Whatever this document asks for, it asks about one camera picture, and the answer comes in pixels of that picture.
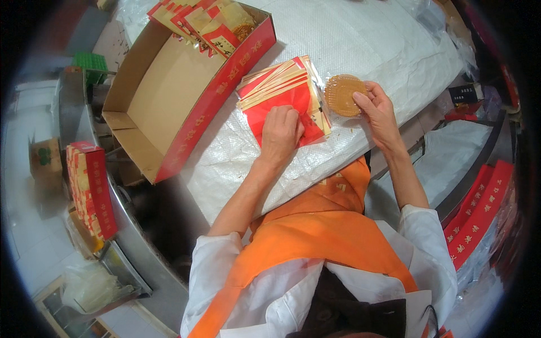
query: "stack of packaging bags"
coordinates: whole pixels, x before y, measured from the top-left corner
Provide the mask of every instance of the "stack of packaging bags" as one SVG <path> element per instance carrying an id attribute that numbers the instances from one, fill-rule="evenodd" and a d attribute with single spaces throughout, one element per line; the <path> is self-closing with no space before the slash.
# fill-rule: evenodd
<path id="1" fill-rule="evenodd" d="M 244 76 L 236 88 L 237 106 L 261 146 L 263 124 L 272 107 L 292 105 L 299 112 L 305 133 L 299 147 L 331 133 L 327 115 L 321 109 L 316 72 L 307 55 Z"/>
<path id="2" fill-rule="evenodd" d="M 187 43 L 228 58 L 254 30 L 253 18 L 232 0 L 162 0 L 149 12 L 158 21 Z"/>

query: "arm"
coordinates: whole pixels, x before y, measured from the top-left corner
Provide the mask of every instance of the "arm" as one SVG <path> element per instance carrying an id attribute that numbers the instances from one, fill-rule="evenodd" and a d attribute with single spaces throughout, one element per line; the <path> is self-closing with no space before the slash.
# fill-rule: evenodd
<path id="1" fill-rule="evenodd" d="M 385 157 L 398 208 L 402 210 L 406 204 L 411 204 L 428 209 L 425 191 L 400 137 L 391 100 L 376 82 L 366 81 L 365 84 L 368 95 L 355 92 L 353 100 L 367 117 L 374 143 Z"/>
<path id="2" fill-rule="evenodd" d="M 265 191 L 285 168 L 304 132 L 299 112 L 290 105 L 273 107 L 263 125 L 261 155 L 236 193 L 226 203 L 212 225 L 208 236 L 241 236 L 248 229 L 256 206 Z"/>

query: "red packaging bag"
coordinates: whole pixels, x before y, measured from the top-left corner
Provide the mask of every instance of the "red packaging bag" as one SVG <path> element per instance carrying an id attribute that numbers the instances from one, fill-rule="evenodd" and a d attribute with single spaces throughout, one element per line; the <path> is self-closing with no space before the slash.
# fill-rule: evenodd
<path id="1" fill-rule="evenodd" d="M 312 121 L 307 114 L 308 107 L 311 103 L 310 90 L 308 84 L 302 84 L 300 86 L 291 88 L 281 94 L 278 94 L 266 101 L 261 102 L 249 109 L 246 109 L 244 114 L 248 119 L 248 125 L 254 133 L 255 139 L 259 146 L 261 146 L 261 139 L 263 137 L 263 125 L 267 114 L 272 107 L 279 107 L 281 105 L 292 105 L 294 109 L 299 112 L 299 119 L 302 125 L 305 127 L 305 132 L 299 140 L 297 148 L 310 144 L 315 140 L 322 137 L 323 131 Z"/>

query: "open cardboard box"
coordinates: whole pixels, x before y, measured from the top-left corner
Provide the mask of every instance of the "open cardboard box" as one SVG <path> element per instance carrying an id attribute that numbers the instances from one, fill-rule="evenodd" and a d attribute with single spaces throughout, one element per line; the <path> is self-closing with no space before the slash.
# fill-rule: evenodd
<path id="1" fill-rule="evenodd" d="M 276 43 L 271 15 L 242 5 L 256 28 L 228 58 L 209 58 L 150 21 L 126 55 L 103 118 L 151 182 L 176 175 L 242 76 Z"/>

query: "left hand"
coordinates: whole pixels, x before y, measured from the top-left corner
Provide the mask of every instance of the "left hand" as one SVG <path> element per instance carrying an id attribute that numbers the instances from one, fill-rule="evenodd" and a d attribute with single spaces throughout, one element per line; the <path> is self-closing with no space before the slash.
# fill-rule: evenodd
<path id="1" fill-rule="evenodd" d="M 304 131 L 299 112 L 291 105 L 273 107 L 263 125 L 260 161 L 272 169 L 282 170 Z"/>

